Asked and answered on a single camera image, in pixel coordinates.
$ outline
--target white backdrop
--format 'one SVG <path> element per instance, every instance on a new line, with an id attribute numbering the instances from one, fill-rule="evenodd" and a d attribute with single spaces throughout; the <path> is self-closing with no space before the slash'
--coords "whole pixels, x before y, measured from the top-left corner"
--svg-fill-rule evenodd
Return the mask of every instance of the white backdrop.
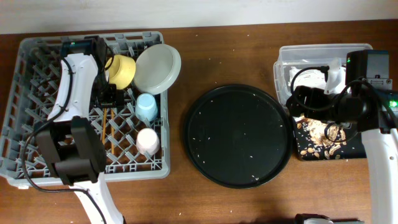
<path id="1" fill-rule="evenodd" d="M 0 34 L 398 19 L 398 0 L 0 0 Z"/>

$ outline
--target wooden table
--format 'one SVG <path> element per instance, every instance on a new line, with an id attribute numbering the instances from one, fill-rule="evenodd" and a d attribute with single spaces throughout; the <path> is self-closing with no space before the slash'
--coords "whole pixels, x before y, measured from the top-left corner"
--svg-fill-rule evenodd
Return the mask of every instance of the wooden table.
<path id="1" fill-rule="evenodd" d="M 107 30 L 127 32 L 131 30 Z M 214 184 L 189 161 L 181 127 L 190 105 L 221 85 L 242 83 L 276 97 L 272 66 L 284 45 L 369 43 L 390 53 L 390 77 L 398 78 L 398 20 L 320 22 L 258 26 L 160 29 L 165 42 L 181 54 L 182 69 L 169 90 L 171 173 L 165 179 L 109 183 L 113 200 L 128 223 L 251 223 L 317 213 L 370 223 L 371 199 L 366 159 L 300 162 L 266 185 L 235 190 Z M 0 35 L 0 118 L 14 71 L 19 42 L 26 37 L 73 35 Z M 18 190 L 0 179 L 2 223 L 88 223 L 74 194 Z"/>

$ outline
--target green indicator light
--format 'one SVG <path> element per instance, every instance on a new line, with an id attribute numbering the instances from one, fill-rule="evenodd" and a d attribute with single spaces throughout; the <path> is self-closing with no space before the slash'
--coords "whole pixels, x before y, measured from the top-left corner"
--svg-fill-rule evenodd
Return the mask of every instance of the green indicator light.
<path id="1" fill-rule="evenodd" d="M 398 103 L 396 101 L 390 101 L 390 107 L 396 107 Z"/>

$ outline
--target dish rack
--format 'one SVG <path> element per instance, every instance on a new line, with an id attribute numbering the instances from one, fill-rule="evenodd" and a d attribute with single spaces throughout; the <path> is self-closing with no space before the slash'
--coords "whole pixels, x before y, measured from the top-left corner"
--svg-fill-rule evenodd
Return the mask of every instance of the dish rack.
<path id="1" fill-rule="evenodd" d="M 76 41 L 86 36 L 98 35 L 103 38 L 115 54 L 138 56 L 148 47 L 163 44 L 160 32 L 130 32 L 115 34 L 90 34 L 62 37 L 39 37 L 24 39 L 18 50 L 14 78 L 0 136 L 0 175 L 10 185 L 25 189 L 30 186 L 24 178 L 21 156 L 25 156 L 26 166 L 32 180 L 41 186 L 62 185 L 59 178 L 50 176 L 47 165 L 40 155 L 40 149 L 34 141 L 28 145 L 26 155 L 20 155 L 34 124 L 47 118 L 56 99 L 60 78 L 59 53 L 64 41 Z M 41 85 L 48 79 L 54 81 Z M 136 99 L 140 93 L 130 84 L 125 93 L 126 103 L 122 110 L 108 108 L 106 117 L 105 149 L 107 153 L 105 181 L 125 181 L 158 179 L 170 173 L 170 136 L 167 111 L 167 91 L 156 95 L 159 109 L 157 118 L 152 122 L 141 122 L 135 117 Z M 111 119 L 110 110 L 114 110 Z M 103 132 L 104 111 L 90 109 L 89 120 L 101 138 Z M 161 150 L 153 156 L 138 152 L 135 141 L 138 131 L 152 128 L 158 134 Z M 73 140 L 60 142 L 70 144 Z"/>

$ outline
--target light blue cup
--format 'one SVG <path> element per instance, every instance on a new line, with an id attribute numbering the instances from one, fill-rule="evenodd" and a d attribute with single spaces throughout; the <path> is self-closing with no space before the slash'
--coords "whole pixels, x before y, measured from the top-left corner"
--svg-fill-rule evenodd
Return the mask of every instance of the light blue cup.
<path id="1" fill-rule="evenodd" d="M 155 120 L 157 116 L 157 106 L 154 96 L 148 93 L 143 93 L 138 96 L 136 116 L 140 121 L 144 121 L 145 118 L 147 118 L 148 121 Z"/>

